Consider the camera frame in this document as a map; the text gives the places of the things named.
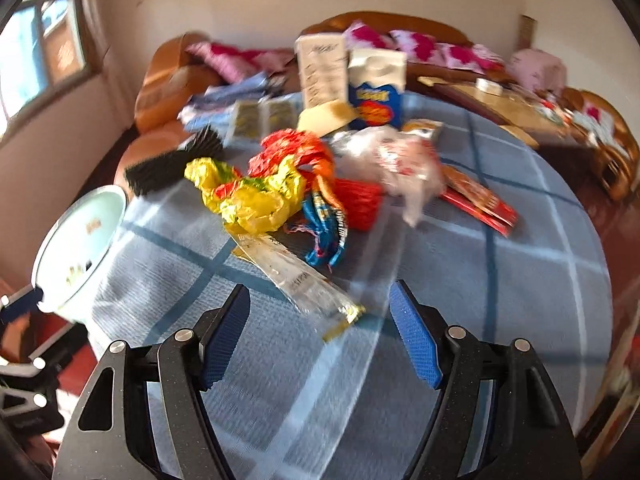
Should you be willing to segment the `clear gold snack wrapper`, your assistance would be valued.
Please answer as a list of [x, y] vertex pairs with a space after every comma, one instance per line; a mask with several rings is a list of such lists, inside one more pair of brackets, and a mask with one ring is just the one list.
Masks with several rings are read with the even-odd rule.
[[240, 252], [314, 324], [324, 342], [340, 336], [366, 312], [343, 289], [272, 236], [233, 232], [230, 236]]

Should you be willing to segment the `yellow plastic bag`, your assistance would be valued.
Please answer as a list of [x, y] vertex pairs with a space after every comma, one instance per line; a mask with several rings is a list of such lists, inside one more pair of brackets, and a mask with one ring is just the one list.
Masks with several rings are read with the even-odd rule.
[[265, 177], [245, 177], [226, 162], [203, 157], [186, 165], [184, 177], [228, 231], [253, 235], [276, 232], [297, 214], [307, 185], [292, 156]]

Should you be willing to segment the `blue snack wrapper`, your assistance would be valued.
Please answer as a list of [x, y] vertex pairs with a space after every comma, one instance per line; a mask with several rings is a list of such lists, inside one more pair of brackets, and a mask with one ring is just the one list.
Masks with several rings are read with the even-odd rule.
[[314, 238], [314, 247], [305, 255], [306, 263], [332, 272], [346, 252], [346, 214], [341, 208], [331, 205], [317, 190], [305, 196], [302, 213], [303, 221], [297, 227]]

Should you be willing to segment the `orange red plastic bag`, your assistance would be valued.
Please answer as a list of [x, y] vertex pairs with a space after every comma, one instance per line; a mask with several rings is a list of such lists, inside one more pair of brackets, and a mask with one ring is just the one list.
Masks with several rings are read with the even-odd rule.
[[260, 152], [248, 161], [248, 175], [265, 177], [273, 174], [287, 157], [292, 157], [296, 168], [309, 167], [316, 177], [330, 183], [335, 180], [331, 150], [314, 133], [294, 129], [275, 131], [262, 139]]

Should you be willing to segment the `red paper packet bundle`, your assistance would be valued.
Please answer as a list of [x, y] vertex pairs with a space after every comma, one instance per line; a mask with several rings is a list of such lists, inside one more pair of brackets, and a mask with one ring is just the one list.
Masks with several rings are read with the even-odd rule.
[[442, 166], [445, 191], [440, 198], [474, 219], [509, 237], [518, 223], [516, 210], [490, 188], [481, 185], [464, 172], [449, 165]]

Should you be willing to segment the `yellow sponge block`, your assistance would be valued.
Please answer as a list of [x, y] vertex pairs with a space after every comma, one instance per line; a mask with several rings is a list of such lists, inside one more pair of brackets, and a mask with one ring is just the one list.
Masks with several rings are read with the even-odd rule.
[[321, 138], [345, 128], [357, 118], [358, 113], [349, 103], [334, 100], [305, 108], [299, 114], [297, 130], [310, 132]]

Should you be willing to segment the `white printed plastic bag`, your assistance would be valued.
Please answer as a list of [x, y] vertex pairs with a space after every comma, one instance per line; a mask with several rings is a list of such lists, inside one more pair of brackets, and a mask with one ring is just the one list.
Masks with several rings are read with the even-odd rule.
[[378, 183], [387, 194], [401, 197], [402, 218], [414, 228], [424, 206], [446, 188], [433, 143], [436, 136], [435, 129], [368, 127], [335, 133], [329, 147], [339, 174]]

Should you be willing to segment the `folded blue bedsheets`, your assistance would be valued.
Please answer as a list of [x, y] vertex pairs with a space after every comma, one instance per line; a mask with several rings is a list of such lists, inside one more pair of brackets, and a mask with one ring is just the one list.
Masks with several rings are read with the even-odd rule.
[[211, 125], [228, 124], [232, 108], [238, 101], [259, 101], [268, 93], [270, 76], [265, 72], [228, 86], [210, 86], [204, 93], [194, 94], [178, 113], [178, 121], [186, 131]]

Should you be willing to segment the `brown leather chaise sofa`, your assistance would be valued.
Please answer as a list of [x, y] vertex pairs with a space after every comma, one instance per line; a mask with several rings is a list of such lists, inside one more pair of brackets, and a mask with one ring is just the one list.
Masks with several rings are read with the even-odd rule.
[[134, 125], [139, 136], [122, 155], [114, 177], [114, 183], [128, 198], [133, 198], [134, 192], [125, 178], [126, 169], [178, 148], [188, 137], [178, 119], [180, 110], [194, 94], [226, 83], [186, 50], [191, 44], [209, 41], [202, 32], [186, 32], [164, 42], [152, 56], [134, 104]]

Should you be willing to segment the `pink floral pillow on chaise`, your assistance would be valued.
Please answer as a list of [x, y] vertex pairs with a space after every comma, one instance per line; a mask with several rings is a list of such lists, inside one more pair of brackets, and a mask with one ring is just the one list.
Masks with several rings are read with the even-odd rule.
[[291, 49], [241, 50], [230, 44], [209, 41], [190, 44], [186, 53], [201, 60], [227, 84], [237, 84], [259, 72], [282, 73], [295, 58]]

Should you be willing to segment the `tall white carton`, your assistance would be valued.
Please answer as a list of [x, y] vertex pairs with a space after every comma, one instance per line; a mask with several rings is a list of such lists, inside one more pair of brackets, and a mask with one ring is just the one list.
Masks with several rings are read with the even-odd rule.
[[348, 101], [348, 56], [341, 34], [322, 32], [299, 36], [295, 52], [305, 108]]

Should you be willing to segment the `blue Look milk carton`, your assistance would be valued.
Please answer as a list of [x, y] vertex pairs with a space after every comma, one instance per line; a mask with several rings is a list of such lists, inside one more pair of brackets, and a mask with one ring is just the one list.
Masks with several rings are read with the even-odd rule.
[[352, 128], [401, 127], [406, 68], [404, 52], [372, 48], [350, 52], [348, 98], [357, 113]]

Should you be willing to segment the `pink floral pillow left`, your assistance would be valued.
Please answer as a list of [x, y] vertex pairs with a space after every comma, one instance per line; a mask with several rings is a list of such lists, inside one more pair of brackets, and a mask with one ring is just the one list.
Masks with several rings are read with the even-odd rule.
[[385, 36], [362, 21], [354, 21], [343, 32], [345, 46], [352, 49], [385, 49], [396, 50], [394, 40]]

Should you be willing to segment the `pink floral pillow right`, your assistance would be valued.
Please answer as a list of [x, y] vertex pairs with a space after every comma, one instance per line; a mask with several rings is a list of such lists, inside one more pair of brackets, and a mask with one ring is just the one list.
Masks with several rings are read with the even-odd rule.
[[439, 49], [446, 66], [453, 70], [469, 70], [484, 74], [504, 69], [503, 59], [482, 44], [473, 44], [471, 47], [460, 46], [460, 44], [440, 44]]

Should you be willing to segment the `window with frame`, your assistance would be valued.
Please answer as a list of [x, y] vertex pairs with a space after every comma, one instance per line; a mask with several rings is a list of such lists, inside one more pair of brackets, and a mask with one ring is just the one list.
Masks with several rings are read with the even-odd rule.
[[17, 0], [1, 31], [1, 139], [97, 72], [82, 0]]

